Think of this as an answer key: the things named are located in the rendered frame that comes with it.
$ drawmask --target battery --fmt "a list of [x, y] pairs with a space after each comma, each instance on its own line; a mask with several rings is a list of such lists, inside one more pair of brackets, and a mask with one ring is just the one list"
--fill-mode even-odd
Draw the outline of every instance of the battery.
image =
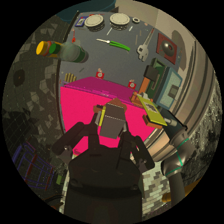
[[138, 18], [133, 18], [132, 19], [132, 22], [135, 23], [135, 24], [139, 24], [140, 23], [140, 20]]

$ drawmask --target green bottle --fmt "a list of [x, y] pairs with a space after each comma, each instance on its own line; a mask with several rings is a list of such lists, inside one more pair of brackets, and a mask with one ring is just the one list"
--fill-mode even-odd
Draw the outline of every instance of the green bottle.
[[56, 54], [61, 61], [84, 63], [88, 60], [89, 54], [81, 46], [71, 42], [65, 42], [61, 45], [52, 44], [49, 53]]

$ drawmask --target wrench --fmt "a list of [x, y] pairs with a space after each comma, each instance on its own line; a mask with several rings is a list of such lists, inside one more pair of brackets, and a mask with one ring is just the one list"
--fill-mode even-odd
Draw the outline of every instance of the wrench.
[[143, 43], [143, 45], [140, 45], [137, 49], [137, 52], [139, 53], [139, 59], [142, 59], [142, 61], [144, 62], [147, 57], [148, 57], [148, 44], [149, 44], [149, 41], [151, 40], [152, 38], [152, 35], [153, 35], [153, 32], [154, 32], [155, 28], [153, 27], [149, 33], [149, 35], [147, 36], [145, 42]]

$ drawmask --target barcode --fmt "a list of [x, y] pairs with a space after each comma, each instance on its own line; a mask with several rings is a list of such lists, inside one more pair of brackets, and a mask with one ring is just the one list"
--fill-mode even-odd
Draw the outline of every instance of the barcode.
[[146, 108], [147, 108], [148, 110], [150, 110], [150, 111], [152, 111], [152, 112], [155, 112], [155, 113], [158, 113], [157, 110], [155, 109], [155, 107], [154, 107], [153, 105], [148, 104], [148, 103], [146, 103], [146, 102], [144, 102], [144, 104], [145, 104], [145, 106], [146, 106]]
[[80, 19], [77, 25], [81, 25], [84, 19]]

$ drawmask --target stack of plates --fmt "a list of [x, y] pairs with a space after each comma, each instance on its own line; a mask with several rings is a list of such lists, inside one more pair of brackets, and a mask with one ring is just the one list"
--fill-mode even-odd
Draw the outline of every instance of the stack of plates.
[[89, 31], [99, 31], [105, 26], [104, 19], [101, 15], [93, 15], [85, 20], [85, 26]]
[[125, 30], [128, 28], [130, 18], [122, 13], [116, 13], [110, 16], [110, 26], [116, 30]]

